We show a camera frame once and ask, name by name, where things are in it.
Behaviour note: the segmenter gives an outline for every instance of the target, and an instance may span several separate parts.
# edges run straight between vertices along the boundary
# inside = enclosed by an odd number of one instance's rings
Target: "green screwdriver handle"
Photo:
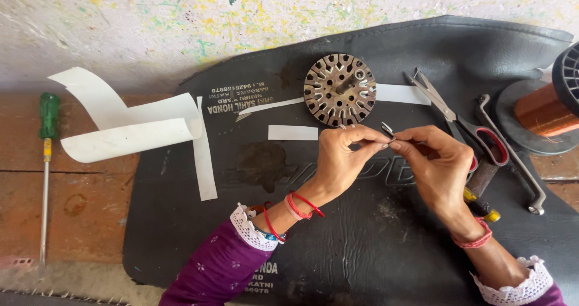
[[[54,93],[44,92],[40,95],[40,130],[41,139],[56,139],[56,120],[59,117],[59,97]]]

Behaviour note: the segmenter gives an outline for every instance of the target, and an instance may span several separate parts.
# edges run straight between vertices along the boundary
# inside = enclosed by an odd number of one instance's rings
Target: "scissors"
[[[478,145],[482,148],[485,155],[497,166],[504,166],[509,161],[509,154],[507,151],[506,145],[503,143],[501,139],[498,138],[495,132],[491,129],[484,127],[484,126],[476,126],[470,124],[469,122],[465,121],[464,118],[460,117],[459,114],[453,112],[444,102],[444,100],[438,95],[438,92],[434,88],[434,86],[426,79],[424,74],[416,68],[415,77],[411,77],[407,73],[405,73],[408,79],[415,84],[435,105],[444,115],[446,119],[446,127],[448,131],[451,132],[451,136],[455,138],[460,143],[466,144],[464,138],[459,132],[456,124],[459,124],[460,127],[468,133],[468,135],[473,138]],[[419,79],[416,78],[416,75],[426,84],[426,88],[420,83]],[[498,147],[498,159],[495,155],[491,152],[490,147],[482,140],[480,133],[485,133]],[[473,157],[473,163],[471,164],[471,168],[469,169],[468,173],[474,172],[478,168],[478,160],[476,156]]]

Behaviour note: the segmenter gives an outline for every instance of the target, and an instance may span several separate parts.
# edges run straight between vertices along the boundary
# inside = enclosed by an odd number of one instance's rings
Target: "paint-splattered wall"
[[[121,92],[170,92],[232,55],[442,14],[579,35],[579,0],[0,0],[0,90],[85,67]]]

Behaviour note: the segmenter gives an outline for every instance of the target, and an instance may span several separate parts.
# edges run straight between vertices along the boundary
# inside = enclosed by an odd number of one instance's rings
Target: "wooden table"
[[[38,258],[42,210],[40,95],[0,94],[0,258]],[[171,95],[125,95],[127,106]],[[59,135],[96,131],[82,105],[60,96]],[[94,163],[70,158],[58,141],[50,163],[48,260],[121,263],[128,205],[139,154]],[[548,187],[579,212],[579,149],[533,156]]]

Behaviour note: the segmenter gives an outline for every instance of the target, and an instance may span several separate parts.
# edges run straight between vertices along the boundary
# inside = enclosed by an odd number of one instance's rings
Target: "metal shaft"
[[[42,188],[42,226],[40,229],[40,265],[38,268],[39,279],[44,279],[46,268],[46,227],[48,223],[48,174],[49,163],[44,163],[44,186]]]
[[[497,133],[500,139],[503,140],[504,144],[508,149],[508,152],[511,154],[511,160],[515,164],[515,167],[517,167],[519,173],[523,176],[527,184],[531,186],[531,190],[533,190],[533,192],[535,193],[535,197],[531,202],[531,204],[529,205],[528,209],[533,214],[537,214],[538,216],[540,216],[545,213],[545,210],[543,209],[543,202],[546,199],[546,194],[539,186],[535,178],[531,175],[529,169],[527,169],[525,167],[525,164],[519,159],[519,156],[517,156],[515,150],[513,150],[511,145],[507,142],[507,140],[503,137],[501,132],[497,129],[495,123],[493,123],[493,121],[486,113],[485,105],[489,101],[489,99],[490,99],[489,95],[480,95],[478,97],[479,106],[476,110],[476,115],[479,117],[479,120],[482,122],[482,124],[484,124],[486,127],[490,128],[495,133]]]

